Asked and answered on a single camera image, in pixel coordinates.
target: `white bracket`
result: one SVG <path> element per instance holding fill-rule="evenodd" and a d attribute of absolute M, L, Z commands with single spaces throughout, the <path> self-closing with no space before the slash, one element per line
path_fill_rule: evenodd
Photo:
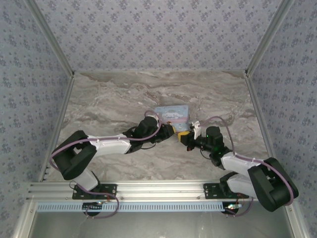
<path fill-rule="evenodd" d="M 255 198 L 257 197 L 250 178 L 245 177 L 244 175 L 237 174 L 230 177 L 227 181 L 227 184 L 230 190 L 233 192 L 246 194 Z"/>
<path fill-rule="evenodd" d="M 196 140 L 197 137 L 202 134 L 202 128 L 200 127 L 199 121 L 193 123 L 192 127 L 194 128 L 194 139 Z"/>

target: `aluminum frame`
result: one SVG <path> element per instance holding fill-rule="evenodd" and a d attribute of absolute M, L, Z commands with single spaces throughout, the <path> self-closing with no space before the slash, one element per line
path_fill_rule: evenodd
<path fill-rule="evenodd" d="M 262 136 L 264 139 L 264 143 L 265 143 L 268 155 L 270 157 L 276 158 L 276 154 L 275 154 L 275 151 L 273 149 L 273 144 L 272 144 L 271 138 L 270 138 L 269 133 L 268 133 L 268 129 L 267 129 L 265 119 L 264 119 L 264 116 L 263 116 L 263 113 L 262 113 L 262 110 L 260 107 L 260 103 L 259 103 L 257 94 L 255 92 L 253 82 L 250 79 L 248 74 L 245 75 L 245 80 L 247 83 L 247 87 L 249 89 L 249 93 L 251 96 L 253 106 L 254 106 L 255 111 L 256 111 L 256 115 L 257 115 L 257 118 L 259 121 L 260 129 L 262 132 Z M 289 222 L 291 224 L 294 236 L 296 238 L 310 238 L 309 232 L 308 232 L 307 227 L 306 227 L 305 222 L 304 222 L 304 216 L 300 210 L 298 202 L 294 201 L 291 205 L 285 206 L 285 209 L 286 209 L 288 219 L 289 219 Z"/>
<path fill-rule="evenodd" d="M 252 76 L 254 73 L 294 1 L 295 0 L 282 0 L 280 2 L 273 19 L 262 36 L 261 41 L 246 68 L 248 76 Z"/>
<path fill-rule="evenodd" d="M 207 202 L 203 184 L 218 181 L 113 181 L 118 185 L 117 197 L 126 202 Z M 27 238 L 31 232 L 33 219 L 40 202 L 74 202 L 73 190 L 68 182 L 35 182 L 30 184 L 26 204 L 18 220 L 14 238 Z M 213 201 L 235 201 L 235 199 L 215 199 Z M 285 207 L 296 238 L 309 238 L 299 204 L 295 201 Z"/>
<path fill-rule="evenodd" d="M 56 124 L 54 127 L 53 135 L 52 135 L 52 138 L 50 140 L 49 147 L 48 147 L 48 150 L 46 152 L 44 162 L 43 162 L 43 165 L 41 168 L 41 172 L 40 172 L 40 175 L 38 178 L 38 181 L 40 181 L 40 182 L 45 180 L 45 174 L 46 174 L 46 170 L 48 168 L 49 158 L 52 154 L 52 151 L 55 149 L 57 141 L 58 141 L 59 133 L 61 130 L 61 125 L 62 125 L 63 120 L 64 120 L 64 116 L 66 113 L 66 109 L 67 109 L 67 105 L 68 105 L 68 101 L 70 98 L 70 94 L 71 94 L 73 85 L 74 85 L 74 76 L 71 76 L 69 83 L 67 85 L 66 93 L 64 95 L 62 104 L 61 104 L 60 109 L 59 109 L 59 114 L 58 114 L 58 118 L 57 118 L 57 121 L 56 121 Z"/>
<path fill-rule="evenodd" d="M 34 20 L 38 24 L 39 28 L 43 32 L 46 40 L 48 41 L 49 45 L 51 46 L 52 50 L 54 51 L 56 57 L 58 58 L 61 66 L 67 73 L 69 77 L 73 75 L 73 70 L 67 60 L 66 55 L 64 54 L 63 50 L 59 46 L 56 37 L 54 36 L 52 30 L 50 29 L 49 25 L 47 24 L 45 17 L 43 16 L 39 6 L 36 4 L 34 0 L 24 0 L 25 5 L 29 8 L 31 14 L 34 17 Z"/>

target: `floral wallpaper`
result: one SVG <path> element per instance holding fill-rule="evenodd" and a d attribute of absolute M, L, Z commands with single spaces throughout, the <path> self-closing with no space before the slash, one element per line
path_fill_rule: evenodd
<path fill-rule="evenodd" d="M 36 0 L 74 71 L 245 69 L 280 0 Z"/>
<path fill-rule="evenodd" d="M 37 181 L 68 77 L 23 0 L 0 1 L 0 237 Z"/>
<path fill-rule="evenodd" d="M 252 80 L 277 158 L 317 237 L 317 2 L 295 0 Z"/>

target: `black cable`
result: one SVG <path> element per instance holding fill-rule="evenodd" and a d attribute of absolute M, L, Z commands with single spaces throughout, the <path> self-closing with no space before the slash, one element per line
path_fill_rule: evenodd
<path fill-rule="evenodd" d="M 71 187 L 71 186 L 70 186 L 71 182 L 73 182 L 73 180 L 69 182 L 69 187 L 70 187 L 72 190 L 75 190 L 75 187 Z"/>
<path fill-rule="evenodd" d="M 203 151 L 200 149 L 200 153 L 201 155 L 206 159 L 206 160 L 211 160 L 211 158 L 206 157 L 205 155 L 203 155 Z"/>
<path fill-rule="evenodd" d="M 152 149 L 153 147 L 155 147 L 157 145 L 157 143 L 155 142 L 155 144 L 149 148 L 141 148 L 141 150 L 149 150 L 149 149 Z"/>

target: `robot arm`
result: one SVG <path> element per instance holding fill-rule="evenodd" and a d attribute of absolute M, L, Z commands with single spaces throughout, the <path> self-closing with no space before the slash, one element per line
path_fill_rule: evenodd
<path fill-rule="evenodd" d="M 191 151 L 195 147 L 208 151 L 210 160 L 216 167 L 233 171 L 220 179 L 220 188 L 224 194 L 233 192 L 255 197 L 266 210 L 271 212 L 290 201 L 290 192 L 281 178 L 260 163 L 238 159 L 224 145 L 219 127 L 208 127 L 206 137 L 201 136 L 199 122 L 193 124 L 191 128 L 192 131 L 178 134 L 178 139 L 187 146 L 187 151 Z M 294 198 L 297 197 L 298 189 L 280 163 L 275 158 L 268 158 L 264 162 L 276 169 L 286 179 L 293 191 Z"/>
<path fill-rule="evenodd" d="M 73 133 L 53 152 L 72 142 L 88 139 L 90 141 L 74 144 L 53 156 L 59 171 L 65 180 L 74 180 L 84 189 L 91 190 L 100 182 L 94 173 L 87 169 L 90 161 L 107 154 L 129 154 L 140 150 L 144 143 L 160 143 L 175 133 L 175 128 L 168 124 L 159 127 L 156 116 L 146 116 L 138 126 L 132 127 L 116 136 L 95 137 L 79 130 Z"/>

